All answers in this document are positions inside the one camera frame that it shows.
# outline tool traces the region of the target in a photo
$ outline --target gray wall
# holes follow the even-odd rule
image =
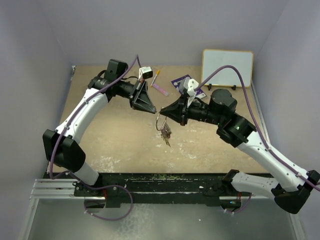
[[[71,73],[39,3],[0,1],[0,239],[20,233],[46,169],[42,133],[58,123]]]
[[[201,65],[205,48],[258,53],[288,0],[39,0],[74,65]]]
[[[291,0],[256,58],[254,83],[272,144],[320,171],[320,1]],[[319,239],[320,193],[301,210],[309,240]]]

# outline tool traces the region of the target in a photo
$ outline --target keychain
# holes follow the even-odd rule
[[[170,127],[168,126],[167,124],[167,117],[165,117],[164,119],[164,122],[161,126],[161,128],[159,129],[158,128],[158,120],[159,120],[159,116],[160,116],[160,113],[158,114],[158,116],[156,117],[156,122],[155,122],[155,128],[161,132],[161,137],[162,139],[165,141],[165,144],[168,145],[169,147],[170,146],[170,143],[169,143],[169,139],[170,139],[170,135],[171,135],[171,129]]]

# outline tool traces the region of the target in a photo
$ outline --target small whiteboard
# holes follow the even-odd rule
[[[201,82],[223,65],[233,65],[239,70],[245,87],[250,87],[253,62],[254,53],[252,51],[205,49],[202,57]],[[206,83],[206,85],[209,84],[213,86],[232,87],[236,85],[241,87],[238,75],[231,68],[225,68],[218,72]]]

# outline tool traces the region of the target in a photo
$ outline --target metal ring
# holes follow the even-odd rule
[[[166,122],[167,122],[167,117],[165,117],[164,122],[163,122],[163,124],[162,124],[161,128],[160,128],[160,129],[158,129],[158,120],[159,120],[159,116],[160,116],[160,112],[159,112],[158,116],[156,117],[156,121],[155,121],[155,128],[160,132],[160,131],[161,131],[161,128],[162,128],[162,127],[166,124]]]

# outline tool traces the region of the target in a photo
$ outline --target wooden tabletop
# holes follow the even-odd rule
[[[89,81],[107,66],[77,66],[65,103],[63,122],[83,97]],[[149,87],[149,96],[157,110],[177,100],[180,94],[171,81],[189,74],[198,82],[200,66],[153,66],[154,73],[160,69],[156,83],[169,92],[164,96]],[[138,75],[133,67],[127,76]],[[211,91],[202,90],[209,102]],[[237,100],[236,112],[252,123],[244,93],[241,88],[228,89]],[[251,107],[260,123],[251,88],[247,88]],[[171,147],[162,140],[156,130],[157,114],[130,108],[129,100],[116,96],[96,115],[84,133],[80,146],[86,154],[86,162],[98,172],[117,173],[227,173],[237,169],[247,173],[265,173],[258,163],[237,148],[222,141],[216,134],[217,126],[189,120],[186,126],[167,120],[172,130]],[[54,172],[63,168],[54,166]]]

